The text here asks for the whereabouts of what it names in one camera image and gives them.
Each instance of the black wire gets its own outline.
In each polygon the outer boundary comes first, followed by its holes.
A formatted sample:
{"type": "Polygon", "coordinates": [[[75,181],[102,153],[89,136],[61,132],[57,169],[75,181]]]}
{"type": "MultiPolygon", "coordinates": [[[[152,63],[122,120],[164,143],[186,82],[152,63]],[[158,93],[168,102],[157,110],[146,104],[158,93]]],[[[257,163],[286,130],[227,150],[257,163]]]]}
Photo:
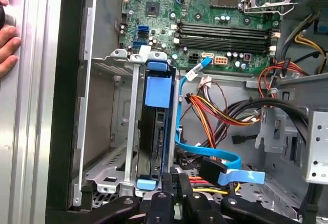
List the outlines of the black wire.
{"type": "Polygon", "coordinates": [[[323,185],[310,183],[305,197],[302,200],[297,216],[302,215],[304,224],[312,224],[316,221],[317,208],[323,192],[323,185]]]}
{"type": "Polygon", "coordinates": [[[307,54],[305,56],[300,57],[299,59],[296,59],[295,61],[293,61],[293,63],[297,64],[297,63],[299,63],[299,62],[301,62],[301,61],[303,61],[303,60],[305,60],[305,59],[307,59],[309,57],[315,56],[315,55],[318,55],[319,56],[320,55],[320,52],[319,51],[311,52],[311,53],[309,53],[309,54],[307,54]]]}
{"type": "MultiPolygon", "coordinates": [[[[300,133],[300,136],[304,143],[306,143],[307,138],[307,127],[308,127],[308,116],[301,111],[300,109],[292,106],[291,104],[275,99],[275,98],[257,98],[253,100],[246,100],[242,102],[239,106],[237,106],[234,109],[229,110],[228,115],[232,117],[238,116],[240,113],[242,113],[246,109],[251,108],[261,108],[263,106],[274,106],[277,108],[281,108],[283,111],[287,113],[288,116],[290,116],[292,122],[294,123],[295,127],[297,128],[298,132],[300,133]]],[[[219,144],[222,136],[223,136],[223,128],[224,124],[220,124],[218,128],[218,133],[216,134],[216,145],[219,144]]]]}

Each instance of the yellow wire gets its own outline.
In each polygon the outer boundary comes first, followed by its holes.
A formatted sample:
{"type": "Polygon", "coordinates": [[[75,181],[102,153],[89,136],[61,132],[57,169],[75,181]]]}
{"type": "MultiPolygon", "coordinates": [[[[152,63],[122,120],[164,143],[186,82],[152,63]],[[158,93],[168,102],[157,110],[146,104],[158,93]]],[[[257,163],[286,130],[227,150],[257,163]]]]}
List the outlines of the yellow wire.
{"type": "MultiPolygon", "coordinates": [[[[240,183],[235,188],[235,192],[237,192],[240,188],[240,183]]],[[[227,191],[220,191],[220,190],[215,190],[215,189],[193,189],[193,192],[210,192],[210,193],[218,193],[218,194],[223,194],[227,195],[229,192],[227,191]]]]}
{"type": "Polygon", "coordinates": [[[319,72],[318,73],[321,73],[322,72],[322,69],[324,68],[325,62],[327,60],[326,53],[323,52],[322,49],[315,42],[313,42],[313,41],[311,41],[311,40],[309,40],[307,38],[302,37],[300,34],[298,34],[295,37],[295,42],[296,43],[299,43],[299,44],[311,46],[311,47],[313,47],[314,49],[316,49],[316,50],[318,50],[320,52],[320,54],[322,55],[323,61],[322,61],[322,64],[320,66],[320,69],[319,69],[319,72]]]}
{"type": "Polygon", "coordinates": [[[192,99],[191,99],[191,103],[193,104],[193,106],[195,107],[195,109],[196,109],[197,112],[198,112],[198,115],[199,115],[199,117],[200,117],[201,123],[202,123],[202,125],[203,125],[203,127],[204,127],[204,130],[205,130],[205,133],[206,133],[206,135],[207,135],[207,137],[208,137],[208,139],[209,139],[209,141],[210,141],[210,145],[211,145],[211,147],[213,148],[213,141],[212,141],[212,138],[211,138],[211,136],[210,136],[209,128],[208,128],[208,126],[206,125],[206,119],[205,119],[205,117],[204,117],[204,115],[203,115],[201,109],[200,109],[199,106],[197,105],[197,103],[194,102],[192,99]]]}
{"type": "Polygon", "coordinates": [[[239,125],[242,125],[242,126],[246,126],[246,125],[252,125],[254,124],[253,122],[251,123],[242,123],[234,118],[231,118],[229,116],[226,116],[222,111],[218,110],[217,108],[215,108],[210,102],[208,102],[206,99],[202,98],[201,96],[197,96],[195,94],[192,94],[191,95],[192,97],[195,97],[195,98],[199,98],[201,99],[204,103],[206,103],[208,106],[210,106],[214,111],[216,111],[217,113],[219,113],[221,116],[223,116],[225,119],[229,120],[229,121],[232,121],[233,123],[237,123],[239,125]]]}

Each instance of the silver side panel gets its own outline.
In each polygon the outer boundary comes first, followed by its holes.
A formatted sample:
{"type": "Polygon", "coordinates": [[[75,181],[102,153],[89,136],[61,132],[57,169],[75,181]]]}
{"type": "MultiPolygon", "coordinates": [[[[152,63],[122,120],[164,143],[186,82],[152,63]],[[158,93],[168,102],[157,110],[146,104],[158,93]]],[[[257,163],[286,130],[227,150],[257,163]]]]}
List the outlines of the silver side panel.
{"type": "Polygon", "coordinates": [[[61,0],[11,0],[23,45],[0,88],[1,223],[45,222],[61,0]]]}

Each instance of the screw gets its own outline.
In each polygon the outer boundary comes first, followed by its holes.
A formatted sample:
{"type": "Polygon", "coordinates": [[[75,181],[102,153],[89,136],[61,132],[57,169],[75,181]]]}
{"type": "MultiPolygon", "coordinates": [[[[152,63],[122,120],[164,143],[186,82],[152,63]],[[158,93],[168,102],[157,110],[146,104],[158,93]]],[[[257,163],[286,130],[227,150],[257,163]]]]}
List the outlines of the screw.
{"type": "Polygon", "coordinates": [[[130,205],[130,204],[132,204],[133,203],[133,200],[131,200],[131,199],[129,199],[129,198],[127,198],[127,199],[125,199],[124,200],[124,202],[123,202],[124,204],[126,204],[126,205],[130,205]]]}
{"type": "Polygon", "coordinates": [[[243,8],[244,8],[244,5],[243,4],[238,4],[238,6],[237,6],[237,9],[238,10],[243,10],[243,8]]]}
{"type": "Polygon", "coordinates": [[[193,197],[199,199],[200,198],[200,195],[198,193],[194,193],[193,194],[193,197]]]}
{"type": "Polygon", "coordinates": [[[237,201],[232,198],[229,198],[228,203],[230,203],[231,205],[235,205],[235,204],[237,204],[237,201]]]}

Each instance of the black connector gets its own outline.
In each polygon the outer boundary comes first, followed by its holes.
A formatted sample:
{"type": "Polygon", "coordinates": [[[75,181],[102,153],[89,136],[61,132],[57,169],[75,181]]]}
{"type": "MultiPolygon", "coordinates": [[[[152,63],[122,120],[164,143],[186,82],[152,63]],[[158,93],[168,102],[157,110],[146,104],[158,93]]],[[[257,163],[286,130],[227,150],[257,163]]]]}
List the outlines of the black connector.
{"type": "Polygon", "coordinates": [[[247,140],[256,139],[257,134],[251,135],[251,136],[241,136],[241,135],[234,135],[232,136],[232,143],[234,145],[242,144],[246,142],[247,140]]]}
{"type": "Polygon", "coordinates": [[[138,37],[148,37],[148,32],[138,32],[138,37]]]}
{"type": "Polygon", "coordinates": [[[286,74],[287,74],[287,68],[288,68],[290,62],[291,62],[290,57],[286,58],[285,61],[283,62],[283,66],[282,66],[282,69],[281,69],[281,74],[282,74],[283,77],[285,77],[286,74]]]}
{"type": "Polygon", "coordinates": [[[214,161],[208,157],[204,157],[200,163],[200,169],[198,171],[199,176],[209,183],[216,185],[219,179],[220,173],[227,172],[227,166],[220,163],[219,161],[214,161]]]}
{"type": "Polygon", "coordinates": [[[184,98],[185,98],[185,100],[186,100],[186,102],[187,102],[188,105],[191,104],[191,101],[190,101],[190,93],[187,93],[184,98]]]}

